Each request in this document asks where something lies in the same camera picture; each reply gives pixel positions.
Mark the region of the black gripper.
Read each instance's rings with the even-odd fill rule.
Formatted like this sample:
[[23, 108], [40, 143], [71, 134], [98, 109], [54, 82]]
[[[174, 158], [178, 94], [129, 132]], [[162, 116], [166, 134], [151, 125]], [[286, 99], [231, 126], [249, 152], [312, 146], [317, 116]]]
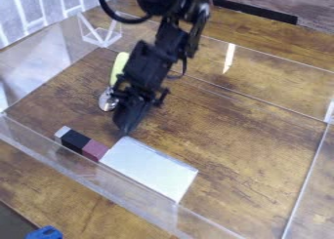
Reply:
[[111, 94], [118, 100], [113, 121], [126, 135], [138, 127], [151, 106], [163, 103], [170, 90], [162, 83], [178, 60], [179, 48], [171, 41], [137, 43]]

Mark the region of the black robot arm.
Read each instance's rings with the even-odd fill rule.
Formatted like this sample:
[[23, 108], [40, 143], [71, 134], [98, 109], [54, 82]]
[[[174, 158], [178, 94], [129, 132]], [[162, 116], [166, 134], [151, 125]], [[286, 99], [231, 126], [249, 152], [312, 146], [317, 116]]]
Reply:
[[107, 16], [122, 23], [139, 24], [153, 17], [162, 18], [155, 42], [137, 43], [111, 90], [117, 101], [114, 123], [127, 134], [170, 94], [162, 82], [169, 78], [173, 65], [195, 56], [210, 18], [210, 0], [138, 0], [145, 16], [137, 19], [121, 17], [106, 0], [98, 1]]

